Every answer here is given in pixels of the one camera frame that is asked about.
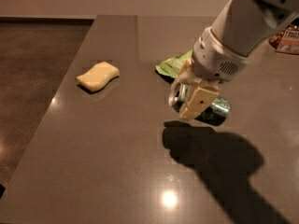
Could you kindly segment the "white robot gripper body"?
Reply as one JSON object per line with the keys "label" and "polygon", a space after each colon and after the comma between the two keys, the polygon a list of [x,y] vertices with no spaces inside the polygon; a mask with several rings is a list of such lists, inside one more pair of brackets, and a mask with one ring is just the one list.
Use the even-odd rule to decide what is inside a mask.
{"label": "white robot gripper body", "polygon": [[207,27],[192,48],[193,72],[200,78],[233,80],[248,64],[249,58],[227,49]]}

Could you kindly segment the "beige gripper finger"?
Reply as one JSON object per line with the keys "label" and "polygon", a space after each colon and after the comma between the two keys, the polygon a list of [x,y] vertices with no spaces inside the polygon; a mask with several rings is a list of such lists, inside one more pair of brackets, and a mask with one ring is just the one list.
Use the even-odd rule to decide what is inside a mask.
{"label": "beige gripper finger", "polygon": [[174,84],[193,84],[200,83],[202,79],[193,72],[192,59],[187,59],[180,68]]}
{"label": "beige gripper finger", "polygon": [[196,119],[219,96],[217,89],[210,86],[202,86],[199,83],[181,83],[181,87],[186,89],[183,96],[183,105],[179,110],[181,119]]}

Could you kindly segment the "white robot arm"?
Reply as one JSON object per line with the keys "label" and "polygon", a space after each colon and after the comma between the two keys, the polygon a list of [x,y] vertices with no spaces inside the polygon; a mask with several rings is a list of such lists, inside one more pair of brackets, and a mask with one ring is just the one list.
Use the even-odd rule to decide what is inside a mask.
{"label": "white robot arm", "polygon": [[199,36],[179,70],[168,103],[185,120],[197,119],[219,97],[266,39],[298,17],[299,0],[229,0]]}

